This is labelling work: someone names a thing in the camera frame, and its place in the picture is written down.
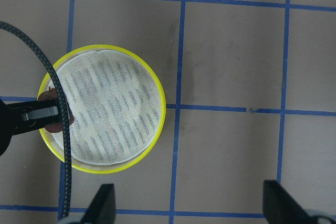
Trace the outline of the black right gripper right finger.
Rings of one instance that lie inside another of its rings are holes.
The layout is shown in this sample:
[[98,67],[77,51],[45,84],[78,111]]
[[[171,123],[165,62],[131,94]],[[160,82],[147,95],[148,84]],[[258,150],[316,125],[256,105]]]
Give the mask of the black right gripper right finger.
[[276,180],[264,180],[262,203],[268,223],[310,222],[309,215]]

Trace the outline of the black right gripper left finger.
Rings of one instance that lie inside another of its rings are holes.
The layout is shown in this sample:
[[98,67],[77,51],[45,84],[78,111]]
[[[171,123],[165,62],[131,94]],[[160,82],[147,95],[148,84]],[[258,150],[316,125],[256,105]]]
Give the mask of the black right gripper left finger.
[[81,223],[110,223],[116,218],[116,197],[114,184],[102,184],[93,198]]

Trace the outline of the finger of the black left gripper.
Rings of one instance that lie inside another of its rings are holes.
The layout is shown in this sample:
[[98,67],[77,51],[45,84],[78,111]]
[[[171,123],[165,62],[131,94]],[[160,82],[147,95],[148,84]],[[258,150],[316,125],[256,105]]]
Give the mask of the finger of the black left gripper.
[[48,124],[61,122],[61,117],[58,115],[48,116],[38,119],[29,119],[26,115],[19,115],[14,121],[14,127],[11,135],[23,134],[44,128]]
[[40,109],[52,109],[57,112],[60,112],[60,105],[58,99],[51,100],[35,100],[35,101],[26,101],[26,102],[18,102],[18,103],[10,103],[7,104],[10,109],[17,110],[20,112],[30,112],[36,111]]

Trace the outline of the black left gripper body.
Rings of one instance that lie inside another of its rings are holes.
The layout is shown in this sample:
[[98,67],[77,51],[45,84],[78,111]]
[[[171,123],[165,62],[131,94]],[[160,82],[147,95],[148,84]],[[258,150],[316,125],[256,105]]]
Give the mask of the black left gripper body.
[[16,128],[16,113],[1,100],[1,155],[9,147]]

